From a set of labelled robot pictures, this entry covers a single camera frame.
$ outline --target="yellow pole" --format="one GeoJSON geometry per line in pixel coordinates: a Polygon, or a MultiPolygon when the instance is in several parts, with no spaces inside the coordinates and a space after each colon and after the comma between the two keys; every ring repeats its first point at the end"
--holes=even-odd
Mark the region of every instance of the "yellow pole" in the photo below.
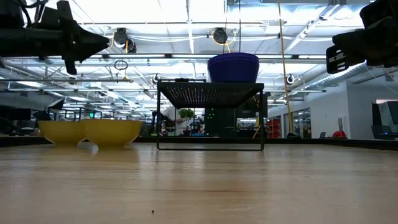
{"type": "Polygon", "coordinates": [[[282,28],[282,13],[280,12],[280,0],[278,2],[279,8],[279,28],[280,28],[280,41],[282,46],[282,62],[284,64],[284,83],[285,83],[285,95],[287,102],[287,116],[289,117],[289,131],[292,132],[293,122],[292,122],[292,112],[290,111],[289,95],[287,93],[287,80],[286,80],[286,66],[285,66],[285,46],[284,46],[284,33],[282,28]]]}

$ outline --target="potted plant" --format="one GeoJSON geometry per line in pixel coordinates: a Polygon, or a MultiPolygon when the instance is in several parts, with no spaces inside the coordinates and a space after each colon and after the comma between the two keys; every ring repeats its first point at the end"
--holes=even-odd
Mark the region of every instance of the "potted plant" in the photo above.
{"type": "MultiPolygon", "coordinates": [[[[188,127],[188,121],[190,119],[192,119],[194,117],[194,115],[195,115],[193,110],[191,110],[191,109],[182,109],[178,113],[180,114],[180,117],[182,119],[184,119],[185,122],[187,122],[187,127],[188,127]]],[[[183,133],[184,133],[184,136],[189,136],[190,135],[190,130],[189,129],[188,130],[184,130],[183,133]]]]}

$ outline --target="blue bowl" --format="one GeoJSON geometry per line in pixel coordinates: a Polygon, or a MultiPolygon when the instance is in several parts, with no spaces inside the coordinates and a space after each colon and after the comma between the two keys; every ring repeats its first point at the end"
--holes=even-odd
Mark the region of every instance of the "blue bowl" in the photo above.
{"type": "Polygon", "coordinates": [[[230,58],[230,57],[244,57],[244,58],[248,57],[248,58],[253,58],[254,60],[259,60],[259,58],[253,54],[243,53],[243,52],[233,52],[233,53],[220,54],[214,56],[213,58],[209,59],[208,63],[222,58],[230,58]]]}
{"type": "Polygon", "coordinates": [[[260,65],[248,59],[220,60],[208,65],[213,83],[255,83],[260,65]]]}
{"type": "Polygon", "coordinates": [[[238,60],[240,60],[240,59],[243,59],[243,60],[250,60],[250,61],[252,61],[252,62],[256,62],[256,63],[260,64],[260,62],[259,62],[258,60],[253,59],[253,58],[249,58],[249,57],[225,57],[225,58],[220,58],[220,59],[218,59],[218,60],[214,60],[214,61],[208,62],[208,63],[207,63],[207,66],[213,65],[213,64],[216,63],[216,62],[223,62],[223,61],[225,61],[225,60],[232,60],[232,59],[233,59],[233,60],[235,60],[235,59],[238,59],[238,60]]]}

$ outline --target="bowl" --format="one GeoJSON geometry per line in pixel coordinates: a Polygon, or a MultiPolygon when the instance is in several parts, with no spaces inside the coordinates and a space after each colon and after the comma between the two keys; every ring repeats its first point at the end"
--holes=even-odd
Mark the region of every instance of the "bowl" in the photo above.
{"type": "Polygon", "coordinates": [[[208,65],[213,83],[255,83],[260,65],[248,59],[227,59],[208,65]]]}
{"type": "Polygon", "coordinates": [[[220,60],[223,58],[250,58],[250,59],[254,59],[259,61],[259,58],[253,54],[249,54],[249,53],[244,53],[244,52],[233,52],[233,53],[227,53],[227,54],[220,54],[217,56],[212,57],[211,59],[209,59],[208,63],[214,62],[216,60],[220,60]]]}
{"type": "Polygon", "coordinates": [[[249,57],[225,57],[225,58],[220,58],[220,59],[218,59],[218,60],[214,60],[214,61],[208,62],[208,63],[207,63],[207,66],[213,65],[213,64],[216,63],[216,62],[223,62],[223,61],[225,61],[225,60],[232,60],[232,59],[250,60],[250,61],[252,61],[252,62],[256,62],[256,63],[260,64],[260,61],[258,61],[258,60],[256,60],[256,59],[253,59],[253,58],[249,58],[249,57]]]}
{"type": "Polygon", "coordinates": [[[56,146],[77,146],[86,139],[83,123],[73,121],[38,121],[43,137],[56,146]]]}
{"type": "Polygon", "coordinates": [[[85,119],[86,138],[98,149],[120,149],[138,137],[142,121],[85,119]]]}

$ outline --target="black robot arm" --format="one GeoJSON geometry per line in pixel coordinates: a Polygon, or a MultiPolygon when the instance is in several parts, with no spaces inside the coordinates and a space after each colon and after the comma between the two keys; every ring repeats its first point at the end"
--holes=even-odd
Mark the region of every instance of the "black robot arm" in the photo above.
{"type": "Polygon", "coordinates": [[[328,73],[342,72],[365,61],[370,66],[398,65],[397,13],[396,0],[377,0],[364,7],[360,16],[365,29],[333,37],[335,45],[326,50],[328,73]]]}

